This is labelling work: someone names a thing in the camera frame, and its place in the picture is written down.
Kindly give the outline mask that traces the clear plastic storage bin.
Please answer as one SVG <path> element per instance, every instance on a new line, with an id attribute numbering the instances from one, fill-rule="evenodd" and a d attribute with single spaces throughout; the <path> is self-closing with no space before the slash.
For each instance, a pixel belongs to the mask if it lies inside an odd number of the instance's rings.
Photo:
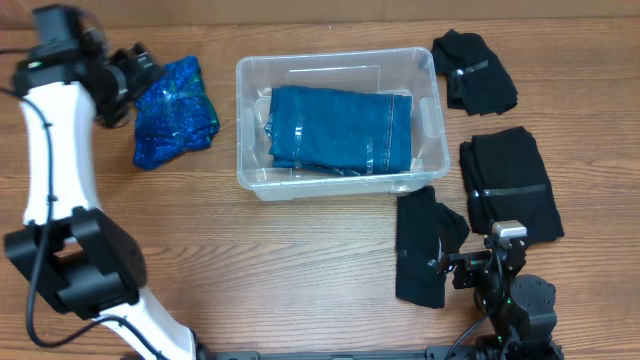
<path id="1" fill-rule="evenodd" d="M 236 117 L 237 180 L 263 201 L 411 192 L 451 165 L 423 47 L 245 57 Z"/>

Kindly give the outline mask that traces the black cloth near bin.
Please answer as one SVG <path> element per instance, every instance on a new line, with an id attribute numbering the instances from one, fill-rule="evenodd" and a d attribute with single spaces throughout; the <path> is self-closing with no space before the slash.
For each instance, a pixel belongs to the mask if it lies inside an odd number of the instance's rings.
<path id="1" fill-rule="evenodd" d="M 445 306 L 446 276 L 437 270 L 441 237 L 460 248 L 470 233 L 463 216 L 425 186 L 397 198 L 396 297 L 433 309 Z"/>

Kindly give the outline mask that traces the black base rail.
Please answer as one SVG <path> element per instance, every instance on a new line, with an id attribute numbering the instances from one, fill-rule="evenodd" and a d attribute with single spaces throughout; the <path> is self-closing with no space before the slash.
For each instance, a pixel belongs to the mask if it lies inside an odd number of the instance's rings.
<path id="1" fill-rule="evenodd" d="M 198 350 L 197 359 L 208 360 L 443 360 L 475 359 L 470 346 L 461 346 L 447 356 L 448 346 L 429 346 L 424 350 L 377 350 L 356 352 L 299 352 L 261 354 L 255 351 L 211 352 Z"/>

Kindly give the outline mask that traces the blue green sparkly cloth bundle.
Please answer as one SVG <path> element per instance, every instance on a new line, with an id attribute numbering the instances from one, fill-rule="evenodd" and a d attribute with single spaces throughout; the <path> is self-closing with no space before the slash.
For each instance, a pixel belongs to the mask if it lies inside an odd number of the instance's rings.
<path id="1" fill-rule="evenodd" d="M 193 151 L 210 148 L 220 120 L 209 99 L 198 58 L 167 64 L 164 75 L 134 102 L 133 163 L 154 170 Z"/>

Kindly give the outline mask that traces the blue denim jeans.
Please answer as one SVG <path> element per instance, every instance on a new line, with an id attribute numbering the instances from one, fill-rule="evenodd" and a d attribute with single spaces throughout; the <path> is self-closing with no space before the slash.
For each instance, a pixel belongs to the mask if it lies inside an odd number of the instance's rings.
<path id="1" fill-rule="evenodd" d="M 272 92 L 265 133 L 279 168 L 344 176 L 411 168 L 412 99 L 396 94 L 281 86 Z"/>

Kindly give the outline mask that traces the small black cloth top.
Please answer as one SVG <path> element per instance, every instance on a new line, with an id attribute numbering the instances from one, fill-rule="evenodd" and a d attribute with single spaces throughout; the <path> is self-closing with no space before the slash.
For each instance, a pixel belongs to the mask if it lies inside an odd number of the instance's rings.
<path id="1" fill-rule="evenodd" d="M 446 78 L 449 108 L 483 116 L 517 105 L 512 78 L 479 34 L 451 29 L 433 41 L 431 54 L 436 73 Z"/>

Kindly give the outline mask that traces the large black cloth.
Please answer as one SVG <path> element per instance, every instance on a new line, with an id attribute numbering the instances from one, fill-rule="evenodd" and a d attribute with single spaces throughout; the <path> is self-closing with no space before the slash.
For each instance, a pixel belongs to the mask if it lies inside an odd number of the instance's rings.
<path id="1" fill-rule="evenodd" d="M 494 223 L 516 220 L 529 245 L 564 236 L 544 162 L 525 128 L 475 135 L 459 153 L 473 232 L 488 235 Z"/>

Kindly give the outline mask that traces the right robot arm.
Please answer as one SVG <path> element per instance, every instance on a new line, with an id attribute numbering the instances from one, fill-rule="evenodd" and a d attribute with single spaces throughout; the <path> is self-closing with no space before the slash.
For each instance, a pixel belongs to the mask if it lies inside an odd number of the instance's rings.
<path id="1" fill-rule="evenodd" d="M 461 253 L 446 232 L 440 235 L 436 269 L 453 275 L 456 289 L 472 288 L 482 317 L 450 346 L 430 346 L 427 359 L 562 359 L 552 341 L 557 324 L 556 288 L 544 279 L 522 275 L 527 229 L 521 223 L 497 222 L 484 237 L 485 249 Z"/>

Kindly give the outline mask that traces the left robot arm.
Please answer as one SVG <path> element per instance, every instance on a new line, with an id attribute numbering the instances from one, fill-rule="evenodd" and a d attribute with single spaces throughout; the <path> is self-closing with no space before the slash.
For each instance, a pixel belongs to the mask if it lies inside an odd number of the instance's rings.
<path id="1" fill-rule="evenodd" d="M 205 358 L 195 333 L 151 292 L 140 247 L 102 211 L 96 190 L 94 125 L 115 127 L 161 68 L 141 45 L 109 52 L 76 7 L 41 7 L 33 18 L 39 42 L 9 90 L 28 131 L 29 194 L 23 228 L 4 239 L 28 302 L 106 326 L 144 359 Z"/>

